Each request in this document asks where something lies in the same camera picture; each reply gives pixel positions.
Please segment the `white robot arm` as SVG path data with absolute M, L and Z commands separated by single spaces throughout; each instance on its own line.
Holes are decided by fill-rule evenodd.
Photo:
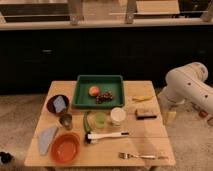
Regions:
M 213 88 L 205 84 L 207 78 L 207 67 L 200 62 L 174 68 L 166 74 L 166 86 L 158 94 L 164 125 L 175 118 L 174 107 L 186 100 L 213 115 Z

